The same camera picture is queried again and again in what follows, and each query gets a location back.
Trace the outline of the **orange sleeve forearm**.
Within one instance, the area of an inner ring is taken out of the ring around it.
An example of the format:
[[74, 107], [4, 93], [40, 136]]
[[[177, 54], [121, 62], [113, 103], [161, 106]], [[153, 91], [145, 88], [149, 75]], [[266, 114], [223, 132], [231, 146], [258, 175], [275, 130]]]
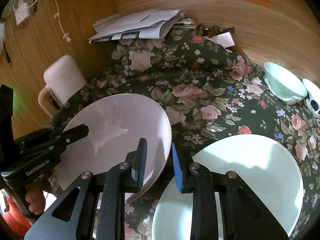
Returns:
[[12, 199], [5, 197], [4, 205], [4, 220], [19, 239], [24, 239], [25, 234], [31, 228], [29, 220], [21, 214], [18, 206]]

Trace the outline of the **left hand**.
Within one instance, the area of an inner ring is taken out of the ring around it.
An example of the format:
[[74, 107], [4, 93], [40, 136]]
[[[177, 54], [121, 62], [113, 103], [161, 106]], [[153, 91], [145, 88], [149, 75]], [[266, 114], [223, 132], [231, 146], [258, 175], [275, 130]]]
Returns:
[[29, 203], [30, 212], [40, 215], [44, 212], [46, 199], [42, 191], [42, 181], [40, 178], [35, 179], [26, 187], [25, 200]]

